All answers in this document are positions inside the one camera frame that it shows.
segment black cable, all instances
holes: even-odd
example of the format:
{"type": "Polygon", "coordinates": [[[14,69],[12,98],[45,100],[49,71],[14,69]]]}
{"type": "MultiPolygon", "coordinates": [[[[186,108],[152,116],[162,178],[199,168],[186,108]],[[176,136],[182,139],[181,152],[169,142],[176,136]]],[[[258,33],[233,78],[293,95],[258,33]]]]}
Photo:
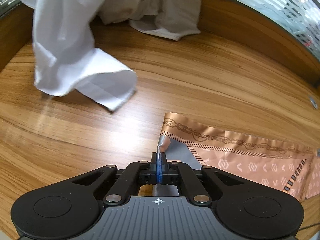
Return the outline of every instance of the black cable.
{"type": "Polygon", "coordinates": [[[308,228],[311,228],[311,227],[315,227],[315,226],[317,226],[317,225],[320,225],[320,222],[315,223],[315,224],[312,224],[312,225],[307,226],[307,227],[304,227],[304,228],[300,228],[298,231],[301,231],[301,230],[304,230],[304,229],[308,229],[308,228]]]}

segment wooden table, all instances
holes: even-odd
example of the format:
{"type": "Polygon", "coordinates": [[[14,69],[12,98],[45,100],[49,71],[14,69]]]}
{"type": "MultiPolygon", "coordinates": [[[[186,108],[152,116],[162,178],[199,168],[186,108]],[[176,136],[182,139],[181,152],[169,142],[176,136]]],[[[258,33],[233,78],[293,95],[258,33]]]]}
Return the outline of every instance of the wooden table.
{"type": "MultiPolygon", "coordinates": [[[[77,91],[62,98],[38,91],[31,44],[0,74],[0,229],[12,239],[15,199],[106,164],[150,160],[166,112],[320,148],[320,111],[309,101],[320,105],[316,90],[259,52],[206,32],[174,42],[126,23],[96,21],[92,29],[97,47],[138,75],[137,92],[115,113],[77,91]]],[[[303,226],[320,221],[319,197],[303,205],[303,226]]]]}

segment wooden side panel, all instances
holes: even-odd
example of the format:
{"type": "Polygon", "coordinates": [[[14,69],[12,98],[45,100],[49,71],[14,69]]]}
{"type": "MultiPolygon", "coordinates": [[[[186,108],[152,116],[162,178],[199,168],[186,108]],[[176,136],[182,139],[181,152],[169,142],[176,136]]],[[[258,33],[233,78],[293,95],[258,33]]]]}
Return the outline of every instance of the wooden side panel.
{"type": "Polygon", "coordinates": [[[242,43],[314,85],[320,62],[278,24],[235,0],[202,0],[199,29],[242,43]]]}
{"type": "Polygon", "coordinates": [[[33,9],[20,4],[0,19],[0,71],[32,37],[33,9]]]}

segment crosshair symbol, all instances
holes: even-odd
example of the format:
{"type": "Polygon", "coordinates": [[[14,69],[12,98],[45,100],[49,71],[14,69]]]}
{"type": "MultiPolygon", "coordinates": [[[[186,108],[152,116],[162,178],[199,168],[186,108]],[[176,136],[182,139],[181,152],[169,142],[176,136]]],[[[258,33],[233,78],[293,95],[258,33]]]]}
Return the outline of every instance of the crosshair symbol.
{"type": "Polygon", "coordinates": [[[158,199],[154,200],[153,202],[159,205],[162,202],[164,202],[164,200],[161,200],[161,199],[158,198],[158,199]]]}

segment white cloth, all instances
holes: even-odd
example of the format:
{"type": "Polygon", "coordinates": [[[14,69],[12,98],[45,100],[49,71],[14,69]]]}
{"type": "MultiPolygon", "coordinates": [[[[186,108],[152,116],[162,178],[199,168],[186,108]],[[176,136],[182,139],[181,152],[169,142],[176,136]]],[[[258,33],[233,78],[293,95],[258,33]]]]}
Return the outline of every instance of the white cloth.
{"type": "Polygon", "coordinates": [[[73,89],[114,111],[134,92],[137,76],[94,48],[89,22],[104,0],[22,0],[35,9],[35,86],[50,95],[73,89]]]}
{"type": "Polygon", "coordinates": [[[35,86],[50,95],[73,89],[114,111],[134,92],[137,76],[94,48],[89,22],[130,20],[151,35],[179,40],[199,33],[201,0],[21,0],[35,9],[33,49],[35,86]]]}

